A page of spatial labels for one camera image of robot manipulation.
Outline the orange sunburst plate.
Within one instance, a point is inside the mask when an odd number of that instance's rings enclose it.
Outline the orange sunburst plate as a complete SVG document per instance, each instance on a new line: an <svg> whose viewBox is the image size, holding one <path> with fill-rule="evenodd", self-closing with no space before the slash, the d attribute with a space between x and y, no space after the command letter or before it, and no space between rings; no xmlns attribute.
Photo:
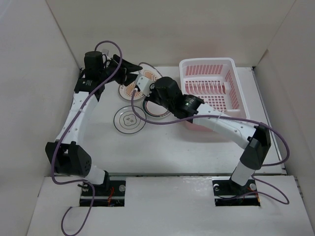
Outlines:
<svg viewBox="0 0 315 236"><path fill-rule="evenodd" d="M131 83L128 86L119 85L118 92L119 92L120 97L124 100L130 101L134 88L135 88L135 82ZM134 101L141 100L144 97L145 96L141 92L136 92L134 96Z"/></svg>
<svg viewBox="0 0 315 236"><path fill-rule="evenodd" d="M153 82L162 77L162 74L155 67L146 62L139 63L139 66L142 67L142 70L133 72L133 74L143 75L148 79L152 80Z"/></svg>

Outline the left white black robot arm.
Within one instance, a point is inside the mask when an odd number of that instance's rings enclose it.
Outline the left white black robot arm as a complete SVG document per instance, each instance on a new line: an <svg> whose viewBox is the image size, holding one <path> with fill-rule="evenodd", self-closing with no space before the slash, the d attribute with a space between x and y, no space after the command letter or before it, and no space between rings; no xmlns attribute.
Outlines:
<svg viewBox="0 0 315 236"><path fill-rule="evenodd" d="M105 195L110 190L109 174L94 165L91 156L82 148L86 126L105 90L105 84L116 82L127 87L135 81L136 72L142 67L118 55L107 59L100 51L85 53L84 66L74 89L66 122L56 140L46 144L45 152L53 174L83 178L93 184L97 194Z"/></svg>

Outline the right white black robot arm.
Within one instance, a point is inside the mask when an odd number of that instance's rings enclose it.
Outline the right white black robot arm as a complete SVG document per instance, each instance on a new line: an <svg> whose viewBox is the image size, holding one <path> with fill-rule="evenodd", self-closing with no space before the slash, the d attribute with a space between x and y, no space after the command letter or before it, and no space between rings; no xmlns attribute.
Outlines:
<svg viewBox="0 0 315 236"><path fill-rule="evenodd" d="M146 100L164 107L178 119L211 129L228 137L244 152L233 171L227 187L234 194L245 189L248 179L261 169L271 147L270 132L262 123L252 126L248 121L215 110L203 99L190 94L182 94L177 82L170 77L162 77L155 82L141 77L136 85Z"/></svg>

